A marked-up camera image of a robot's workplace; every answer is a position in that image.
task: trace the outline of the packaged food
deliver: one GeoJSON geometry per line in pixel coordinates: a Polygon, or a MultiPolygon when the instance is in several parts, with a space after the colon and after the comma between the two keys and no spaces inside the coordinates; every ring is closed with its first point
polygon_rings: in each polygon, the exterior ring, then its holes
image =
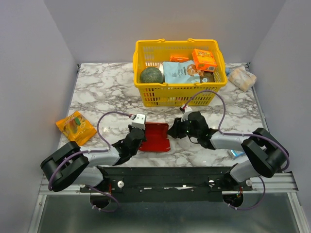
{"type": "Polygon", "coordinates": [[[192,56],[197,69],[210,72],[215,71],[217,64],[212,52],[194,49],[192,56]]]}
{"type": "Polygon", "coordinates": [[[178,57],[178,56],[171,56],[170,62],[187,62],[189,61],[188,57],[178,57]]]}
{"type": "Polygon", "coordinates": [[[198,70],[194,61],[183,63],[163,62],[166,83],[210,83],[215,82],[211,72],[198,70]]]}
{"type": "Polygon", "coordinates": [[[56,125],[69,141],[75,141],[79,146],[82,146],[97,132],[91,123],[78,111],[58,121],[56,125]]]}
{"type": "Polygon", "coordinates": [[[255,84],[257,77],[246,71],[244,66],[241,66],[231,71],[228,79],[239,89],[246,92],[255,84]]]}

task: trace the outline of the yellow snack bag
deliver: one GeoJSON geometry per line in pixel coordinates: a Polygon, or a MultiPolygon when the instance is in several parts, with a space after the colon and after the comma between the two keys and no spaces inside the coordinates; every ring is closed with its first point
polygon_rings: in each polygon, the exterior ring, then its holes
{"type": "Polygon", "coordinates": [[[56,125],[69,141],[75,141],[79,146],[82,146],[97,132],[91,123],[78,111],[58,121],[56,125]]]}

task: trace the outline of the black mounting bar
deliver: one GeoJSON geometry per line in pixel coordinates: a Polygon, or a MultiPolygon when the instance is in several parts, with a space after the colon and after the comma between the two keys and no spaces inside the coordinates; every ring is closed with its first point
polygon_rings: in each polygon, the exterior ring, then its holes
{"type": "MultiPolygon", "coordinates": [[[[96,188],[109,191],[120,202],[223,201],[222,191],[250,191],[245,182],[228,188],[223,182],[230,167],[105,167],[96,188]],[[122,181],[124,187],[118,187],[122,181]]],[[[81,188],[81,192],[90,192],[81,188]]]]}

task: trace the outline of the orange snack packet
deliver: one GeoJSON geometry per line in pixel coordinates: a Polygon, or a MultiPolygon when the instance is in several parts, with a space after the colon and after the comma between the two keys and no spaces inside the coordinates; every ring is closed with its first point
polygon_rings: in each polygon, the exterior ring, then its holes
{"type": "Polygon", "coordinates": [[[217,64],[212,52],[194,49],[192,55],[197,69],[209,72],[215,71],[217,64]]]}
{"type": "Polygon", "coordinates": [[[91,123],[78,111],[56,122],[56,125],[69,141],[75,141],[79,146],[82,146],[97,132],[91,123]]]}
{"type": "Polygon", "coordinates": [[[178,56],[171,56],[170,62],[187,62],[189,61],[188,57],[178,57],[178,56]]]}

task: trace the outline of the green avocado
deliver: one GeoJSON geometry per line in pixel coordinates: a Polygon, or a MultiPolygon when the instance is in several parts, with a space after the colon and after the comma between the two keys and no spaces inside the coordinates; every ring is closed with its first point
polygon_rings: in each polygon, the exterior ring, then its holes
{"type": "Polygon", "coordinates": [[[140,74],[141,83],[163,83],[163,75],[156,67],[147,67],[140,74]]]}

